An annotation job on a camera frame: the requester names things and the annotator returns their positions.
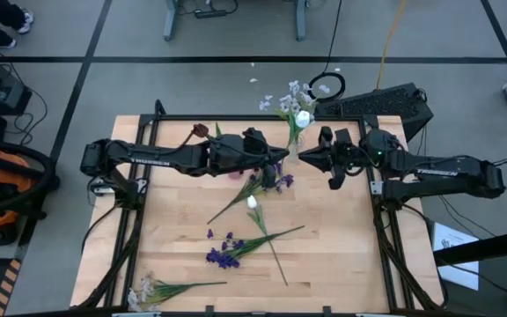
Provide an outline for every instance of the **white paper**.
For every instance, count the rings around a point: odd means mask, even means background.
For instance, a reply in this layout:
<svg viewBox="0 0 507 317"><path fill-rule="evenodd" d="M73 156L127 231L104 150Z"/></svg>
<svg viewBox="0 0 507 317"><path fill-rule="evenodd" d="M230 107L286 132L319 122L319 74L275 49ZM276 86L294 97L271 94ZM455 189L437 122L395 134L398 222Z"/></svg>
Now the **white paper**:
<svg viewBox="0 0 507 317"><path fill-rule="evenodd" d="M478 239L466 233L458 232L448 226L436 223L434 226L433 250L441 250L462 244L475 242ZM468 262L457 264L457 267L479 272L479 263ZM439 275L446 281L465 286L471 290L479 290L479 277L473 273L455 269L451 266L439 267Z"/></svg>

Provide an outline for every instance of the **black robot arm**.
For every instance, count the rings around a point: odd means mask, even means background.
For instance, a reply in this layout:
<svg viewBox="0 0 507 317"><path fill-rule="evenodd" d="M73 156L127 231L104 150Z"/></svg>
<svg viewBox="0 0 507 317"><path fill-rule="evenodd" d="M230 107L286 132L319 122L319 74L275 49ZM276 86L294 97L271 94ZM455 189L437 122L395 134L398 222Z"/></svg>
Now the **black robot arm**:
<svg viewBox="0 0 507 317"><path fill-rule="evenodd" d="M203 125L195 125L187 139L177 148L129 144L102 139L85 146L80 166L82 173L101 178L115 193L115 200L123 208L134 208L138 202L139 184L127 180L116 167L122 163L170 167L185 175L199 177L260 168L264 170L264 186L275 185L274 164L289 151L268 145L263 134L249 128L238 135L212 137ZM207 141L187 145L192 135Z"/></svg>
<svg viewBox="0 0 507 317"><path fill-rule="evenodd" d="M396 136L381 129L372 129L359 146L352 144L347 129L337 130L335 135L332 143L331 129L323 127L319 146L298 155L320 171L332 172L328 181L331 189L340 188L346 174L355 176L372 166L386 179L371 184L372 194L387 207L400 208L411 198L431 195L466 193L496 198L505 190L501 170L488 161L470 156L412 155L404 150ZM411 173L417 180L404 182L404 177Z"/></svg>

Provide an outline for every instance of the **gray floor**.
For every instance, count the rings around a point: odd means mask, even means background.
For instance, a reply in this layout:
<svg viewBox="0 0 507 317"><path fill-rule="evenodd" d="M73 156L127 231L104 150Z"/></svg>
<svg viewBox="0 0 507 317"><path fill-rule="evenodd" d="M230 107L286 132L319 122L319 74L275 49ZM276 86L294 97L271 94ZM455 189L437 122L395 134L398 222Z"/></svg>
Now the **gray floor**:
<svg viewBox="0 0 507 317"><path fill-rule="evenodd" d="M214 0L230 9L229 0ZM307 12L307 38L294 37L291 3L238 0L226 18L178 17L175 37L161 36L166 7L161 0L113 0L96 56L238 56L327 54L337 0L314 0ZM33 31L18 38L10 56L84 56L105 0L17 0L37 15ZM335 56L380 56L398 1L344 1L334 45ZM507 37L507 0L490 0ZM185 2L190 10L192 1ZM398 57L505 57L480 0L408 0L389 55ZM33 132L31 146L50 153L81 63L15 63L25 82L49 105L48 118ZM292 79L308 82L322 63L93 63L84 82L58 160L61 189L50 195L48 218L35 229L8 313L68 307L80 260L80 244L91 207L87 179L78 171L85 144L110 135L118 114L152 111L161 99L169 114L257 114L262 96L284 95ZM374 88L378 64L341 63L345 95ZM250 83L251 78L258 79ZM435 115L428 127L431 155L470 154L507 157L507 103L501 93L507 64L393 64L383 87L414 82L426 90ZM33 97L27 111L42 116ZM410 144L415 151L419 138ZM507 185L507 166L503 167ZM496 234L507 233L507 192L497 200L464 195L448 199L461 213ZM434 220L463 230L437 198L422 200ZM464 222L482 238L488 235ZM11 257L15 246L0 247ZM481 263L481 272L507 286L507 259ZM507 296L481 282L474 292L449 285L450 308L507 315Z"/></svg>

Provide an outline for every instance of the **black floor line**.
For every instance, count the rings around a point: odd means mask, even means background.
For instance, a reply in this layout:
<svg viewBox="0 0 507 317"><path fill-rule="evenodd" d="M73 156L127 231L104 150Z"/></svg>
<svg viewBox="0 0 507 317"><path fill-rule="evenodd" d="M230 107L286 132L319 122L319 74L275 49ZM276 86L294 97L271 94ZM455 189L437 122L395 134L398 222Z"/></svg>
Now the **black floor line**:
<svg viewBox="0 0 507 317"><path fill-rule="evenodd" d="M84 87L85 79L87 78L87 73L92 63L92 57L95 54L95 49L97 48L99 37L101 36L103 26L105 25L105 21L107 20L107 15L109 13L109 9L111 8L112 1L113 0L105 0L105 2L103 3L103 7L101 9L99 19L97 21L97 25L93 30L92 39L89 43L89 47L87 48L87 52L85 53L83 64L81 65L81 69L77 74L76 83L74 84L73 91L71 92L70 100L68 101L68 106L66 106L62 122L60 123L60 128L58 129L54 145L52 146L52 151L50 152L50 158L53 159L54 162L57 162L60 157L60 152L62 151L63 143L66 138L66 134L68 133L68 128L70 127L71 118L74 114L74 111L76 110L77 101L79 100L79 95ZM26 220L23 233L21 234L18 242L17 250L15 251L15 258L22 260L25 257L29 244L31 242L31 238L33 237L34 228L36 224L37 220L33 218L28 218Z"/></svg>
<svg viewBox="0 0 507 317"><path fill-rule="evenodd" d="M500 45L502 46L502 49L507 57L506 36L503 34L502 27L500 26L500 23L496 18L496 14L494 13L494 10L492 10L492 6L490 5L489 0L481 0L481 3L482 7L484 7L484 11L486 12L487 16L489 16L490 24L492 25L494 33L496 33L496 37L498 38L498 41L500 42Z"/></svg>
<svg viewBox="0 0 507 317"><path fill-rule="evenodd" d="M326 56L0 56L0 63L325 63ZM380 63L380 56L332 56L331 63ZM505 64L507 57L387 57L400 64Z"/></svg>

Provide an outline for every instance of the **wooden tabletop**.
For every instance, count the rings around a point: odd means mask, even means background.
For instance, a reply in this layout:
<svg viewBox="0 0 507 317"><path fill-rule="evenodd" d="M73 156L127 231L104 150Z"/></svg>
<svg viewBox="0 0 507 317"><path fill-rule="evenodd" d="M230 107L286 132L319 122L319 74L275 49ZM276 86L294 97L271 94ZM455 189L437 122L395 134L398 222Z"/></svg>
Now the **wooden tabletop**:
<svg viewBox="0 0 507 317"><path fill-rule="evenodd" d="M134 142L137 123L138 116L118 116L112 138ZM196 122L160 122L157 144L178 146L193 123ZM202 123L214 134L214 122ZM233 134L255 127L275 146L285 145L288 138L288 126L284 122L220 122L219 125L223 133ZM379 117L379 125L406 144L399 117ZM360 138L354 122L316 122L303 132L305 144L301 151L317 145L320 126L329 126L332 130L348 128L354 143ZM198 142L194 136L189 144ZM119 169L127 175L129 165L119 166ZM273 243L290 284L287 287L268 245L243 258L239 269L220 269L215 263L205 261L210 249L220 248L222 242L217 237L207 239L209 228L221 235L234 232L244 239L261 236L259 228L246 215L245 203L235 205L207 225L207 221L238 193L245 177L239 180L226 175L192 178L160 167L151 171L135 288L139 288L140 278L148 272L167 283L228 282L195 287L166 301L161 306L162 311L199 312L213 305L217 312L317 313L322 312L323 306L331 306L334 313L388 312L365 173L347 177L340 190L332 191L327 185L329 173L286 159L284 171L292 173L295 179L292 187L281 195L271 192L258 197L270 233L305 225L304 229ZM111 195L97 199L92 222L113 205L113 200ZM418 199L408 204L418 210L422 208ZM72 305L83 301L109 269L120 215L120 210L114 212L89 236ZM408 210L398 211L398 219L408 269L440 304L443 295L426 226ZM393 265L391 267L397 301L404 307L400 276ZM120 303L124 277L123 268L117 280L115 304Z"/></svg>

